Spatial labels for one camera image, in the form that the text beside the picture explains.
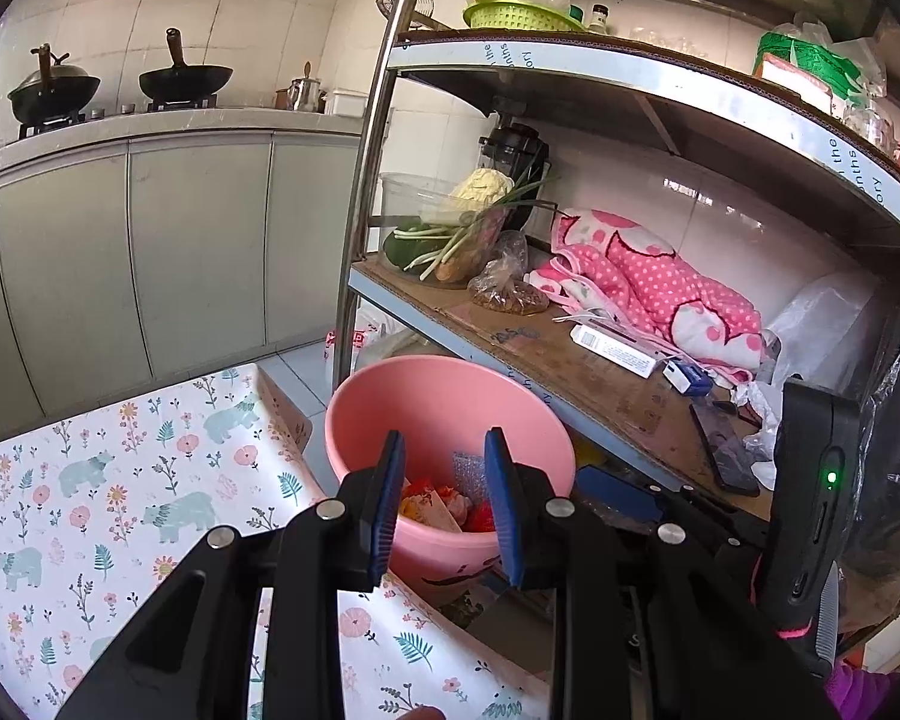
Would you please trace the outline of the purple sleeve forearm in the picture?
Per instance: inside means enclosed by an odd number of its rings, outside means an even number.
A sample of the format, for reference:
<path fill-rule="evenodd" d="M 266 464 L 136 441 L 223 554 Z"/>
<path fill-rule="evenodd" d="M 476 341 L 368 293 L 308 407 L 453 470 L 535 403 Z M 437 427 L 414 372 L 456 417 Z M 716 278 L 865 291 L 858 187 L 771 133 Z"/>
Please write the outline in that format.
<path fill-rule="evenodd" d="M 866 720 L 899 680 L 899 673 L 872 673 L 837 661 L 824 692 L 842 720 Z"/>

